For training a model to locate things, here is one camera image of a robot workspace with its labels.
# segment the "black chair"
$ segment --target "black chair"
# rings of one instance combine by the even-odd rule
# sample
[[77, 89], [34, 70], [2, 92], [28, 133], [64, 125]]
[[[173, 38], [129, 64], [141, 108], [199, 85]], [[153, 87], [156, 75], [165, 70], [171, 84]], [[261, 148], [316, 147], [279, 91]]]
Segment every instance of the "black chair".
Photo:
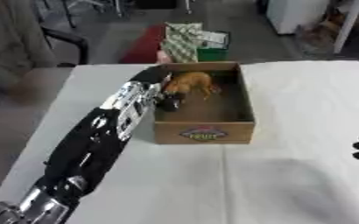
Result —
[[[79, 60], [78, 65], [87, 65], [88, 63], [88, 42], [86, 39], [79, 37], [77, 35], [67, 33], [64, 31], [56, 31], [53, 29], [46, 28], [44, 26], [41, 26], [42, 31], [46, 37], [46, 42], [48, 45], [51, 45], [47, 37], [58, 39], [64, 42], [67, 42], [69, 44], [75, 45], [79, 50]], [[60, 63], [59, 67], [74, 67], [75, 65], [70, 63]]]

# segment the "box label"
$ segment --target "box label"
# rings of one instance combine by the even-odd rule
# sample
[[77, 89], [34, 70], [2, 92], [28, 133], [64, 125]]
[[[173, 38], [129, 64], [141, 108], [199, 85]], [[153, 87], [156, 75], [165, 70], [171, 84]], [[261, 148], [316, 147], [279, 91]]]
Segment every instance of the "box label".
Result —
[[226, 137], [228, 134], [212, 126], [200, 126], [181, 132], [180, 135], [182, 137], [187, 137], [196, 141], [206, 142], [216, 140], [217, 138]]

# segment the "floor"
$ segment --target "floor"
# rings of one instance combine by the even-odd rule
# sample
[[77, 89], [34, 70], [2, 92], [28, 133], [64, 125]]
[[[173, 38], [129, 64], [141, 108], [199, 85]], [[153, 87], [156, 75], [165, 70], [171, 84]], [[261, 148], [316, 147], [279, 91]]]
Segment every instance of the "floor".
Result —
[[[117, 63], [148, 26], [164, 22], [202, 22], [205, 30], [230, 32], [228, 60], [255, 63], [301, 59], [292, 40], [279, 37], [268, 20], [257, 14], [252, 0], [196, 0], [192, 9], [191, 15], [182, 5], [176, 10], [127, 10], [125, 17], [119, 18], [111, 8], [101, 14], [82, 3], [71, 9], [77, 28], [70, 29], [62, 9], [54, 5], [46, 16], [46, 25], [87, 38], [91, 64]], [[58, 43], [54, 51], [61, 60], [74, 61], [72, 46]]]

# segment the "dog figurine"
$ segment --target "dog figurine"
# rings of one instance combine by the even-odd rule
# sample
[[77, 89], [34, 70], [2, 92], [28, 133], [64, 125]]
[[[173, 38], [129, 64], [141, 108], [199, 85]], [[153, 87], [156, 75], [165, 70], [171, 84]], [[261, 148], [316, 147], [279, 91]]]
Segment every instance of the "dog figurine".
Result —
[[188, 94], [193, 88], [199, 88], [204, 93], [206, 100], [211, 92], [218, 92], [218, 88], [212, 84], [212, 78], [207, 73], [191, 72], [173, 77], [165, 87], [165, 93], [169, 95]]

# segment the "open box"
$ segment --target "open box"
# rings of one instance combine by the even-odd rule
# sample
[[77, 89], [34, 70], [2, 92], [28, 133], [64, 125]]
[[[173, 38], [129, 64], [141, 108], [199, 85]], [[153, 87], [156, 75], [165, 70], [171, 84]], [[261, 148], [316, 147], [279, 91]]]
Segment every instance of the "open box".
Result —
[[255, 118], [243, 80], [235, 62], [166, 64], [172, 75], [206, 72], [221, 89], [204, 100], [195, 89], [176, 112], [156, 109], [155, 141], [158, 144], [248, 144]]

